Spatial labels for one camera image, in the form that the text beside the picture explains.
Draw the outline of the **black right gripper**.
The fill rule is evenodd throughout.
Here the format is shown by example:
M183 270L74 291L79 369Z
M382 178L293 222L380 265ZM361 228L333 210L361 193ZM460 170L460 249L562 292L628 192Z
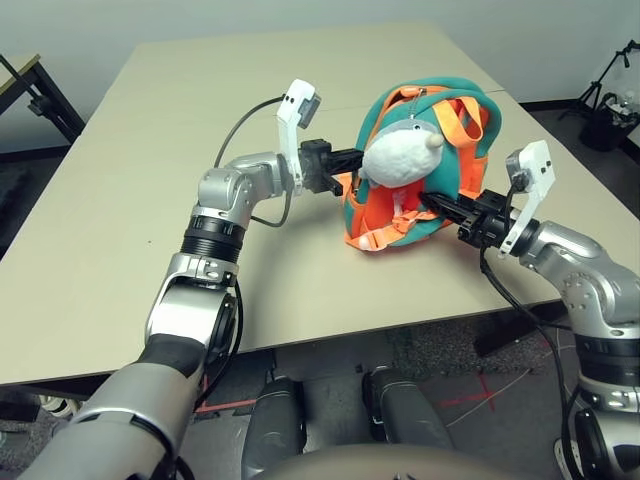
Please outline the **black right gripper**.
M459 225L458 239L471 246L501 246L511 228L510 194L482 192L473 199L459 195L453 199L437 192L420 192L421 203L440 211L441 227Z

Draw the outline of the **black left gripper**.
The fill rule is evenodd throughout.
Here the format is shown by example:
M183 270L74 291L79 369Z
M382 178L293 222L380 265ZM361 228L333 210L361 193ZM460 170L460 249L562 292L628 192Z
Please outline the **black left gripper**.
M331 152L332 146L323 139L303 141L299 148L299 161L302 169L302 184L314 194L330 192L333 196L344 193L344 177L328 175L323 166L323 157ZM353 172L362 166L364 152L349 148L332 151L328 156L329 172Z

